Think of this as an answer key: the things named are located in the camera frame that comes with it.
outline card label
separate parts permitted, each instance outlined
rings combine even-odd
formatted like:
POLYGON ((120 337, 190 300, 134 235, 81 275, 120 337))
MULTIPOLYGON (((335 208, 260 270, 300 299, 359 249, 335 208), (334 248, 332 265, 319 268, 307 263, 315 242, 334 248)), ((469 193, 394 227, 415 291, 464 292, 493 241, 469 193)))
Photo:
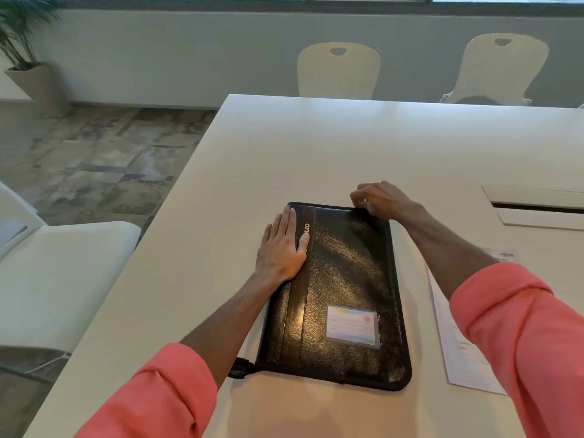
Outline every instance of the card label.
POLYGON ((377 313, 329 306, 326 311, 326 339, 379 349, 377 313))

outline chair handle hole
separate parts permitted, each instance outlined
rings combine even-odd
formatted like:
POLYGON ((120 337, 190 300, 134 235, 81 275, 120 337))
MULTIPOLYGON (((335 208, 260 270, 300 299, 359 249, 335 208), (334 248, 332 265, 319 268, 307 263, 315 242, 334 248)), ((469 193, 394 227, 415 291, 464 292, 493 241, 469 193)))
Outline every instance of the chair handle hole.
POLYGON ((342 47, 333 47, 331 49, 331 53, 333 55, 336 55, 337 57, 340 57, 341 55, 345 55, 347 52, 347 49, 342 48, 342 47))
POLYGON ((497 44, 497 46, 507 46, 509 43, 511 43, 511 40, 508 38, 495 38, 495 44, 497 44))

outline hand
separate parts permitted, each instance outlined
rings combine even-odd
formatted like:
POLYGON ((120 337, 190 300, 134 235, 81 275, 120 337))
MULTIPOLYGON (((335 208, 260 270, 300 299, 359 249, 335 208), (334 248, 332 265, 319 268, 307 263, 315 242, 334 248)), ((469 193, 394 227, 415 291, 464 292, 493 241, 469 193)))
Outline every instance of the hand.
POLYGON ((387 181, 359 184, 357 190, 351 192, 351 200, 355 207, 367 209, 371 215, 382 220, 399 220, 412 209, 420 207, 387 181))
POLYGON ((274 223, 266 227, 258 250, 255 274, 276 286, 294 278, 306 260, 309 235, 305 232, 300 237, 298 250, 295 236, 296 211, 286 206, 274 223))

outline plant pot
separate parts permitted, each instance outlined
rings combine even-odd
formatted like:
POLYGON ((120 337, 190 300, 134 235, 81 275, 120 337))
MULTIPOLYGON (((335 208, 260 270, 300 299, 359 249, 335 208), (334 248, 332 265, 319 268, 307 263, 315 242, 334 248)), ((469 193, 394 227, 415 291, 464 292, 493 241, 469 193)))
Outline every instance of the plant pot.
POLYGON ((8 69, 4 73, 38 103, 49 117, 67 117, 73 110, 50 66, 43 63, 28 71, 8 69))

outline window frame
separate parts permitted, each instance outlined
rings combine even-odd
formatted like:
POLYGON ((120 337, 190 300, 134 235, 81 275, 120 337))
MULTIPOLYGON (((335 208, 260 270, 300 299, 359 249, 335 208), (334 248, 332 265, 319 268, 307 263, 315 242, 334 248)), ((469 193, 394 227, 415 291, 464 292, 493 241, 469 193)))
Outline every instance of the window frame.
POLYGON ((498 17, 584 17, 584 3, 433 0, 59 0, 65 9, 166 12, 325 13, 498 17))

